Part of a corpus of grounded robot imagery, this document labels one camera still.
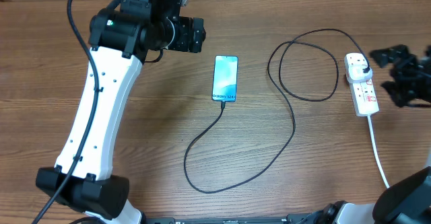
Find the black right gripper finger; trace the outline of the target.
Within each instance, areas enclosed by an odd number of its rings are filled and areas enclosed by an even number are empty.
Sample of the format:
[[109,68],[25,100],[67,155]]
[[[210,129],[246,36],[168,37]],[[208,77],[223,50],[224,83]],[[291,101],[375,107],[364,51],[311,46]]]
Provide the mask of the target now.
[[380,68],[386,67],[389,63],[394,63],[398,59],[407,58],[408,55],[409,49],[404,44],[370,52],[370,57]]
[[394,105],[404,106],[403,96],[399,93],[395,82],[386,81],[381,84],[381,87],[383,87],[385,91],[388,93]]

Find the blue Galaxy smartphone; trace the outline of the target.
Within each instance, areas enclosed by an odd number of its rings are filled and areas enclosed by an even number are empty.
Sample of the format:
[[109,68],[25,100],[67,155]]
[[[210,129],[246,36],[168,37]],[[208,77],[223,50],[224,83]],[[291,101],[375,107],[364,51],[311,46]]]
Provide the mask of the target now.
[[217,55],[213,71],[212,100],[217,102],[235,102],[237,78],[238,57]]

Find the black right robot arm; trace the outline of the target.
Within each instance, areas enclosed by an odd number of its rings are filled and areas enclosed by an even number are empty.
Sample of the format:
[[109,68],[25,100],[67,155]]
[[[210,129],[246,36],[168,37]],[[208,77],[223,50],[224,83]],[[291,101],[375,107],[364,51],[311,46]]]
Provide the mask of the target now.
[[[403,44],[373,50],[370,57],[383,68],[391,65],[390,81],[382,83],[394,105],[399,108],[430,107],[430,51],[421,59],[410,53]],[[365,75],[365,58],[349,53],[344,58],[347,81],[350,86],[356,116],[365,117],[369,124],[372,150],[378,151],[375,142],[372,115],[379,111],[374,85]],[[303,223],[429,223],[430,222],[430,166],[410,177],[390,185],[372,204],[353,204],[338,201],[323,210],[303,218]]]

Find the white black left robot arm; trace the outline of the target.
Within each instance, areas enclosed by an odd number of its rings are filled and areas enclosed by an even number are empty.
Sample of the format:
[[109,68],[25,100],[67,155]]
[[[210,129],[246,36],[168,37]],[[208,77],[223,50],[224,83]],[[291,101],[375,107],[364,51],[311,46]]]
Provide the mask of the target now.
[[147,53],[198,53],[203,20],[182,17],[187,0],[112,0],[90,21],[81,43],[89,66],[77,114],[55,165],[42,167],[36,186],[85,214],[87,223],[145,223],[128,199],[129,181],[113,174],[114,145],[127,98]]

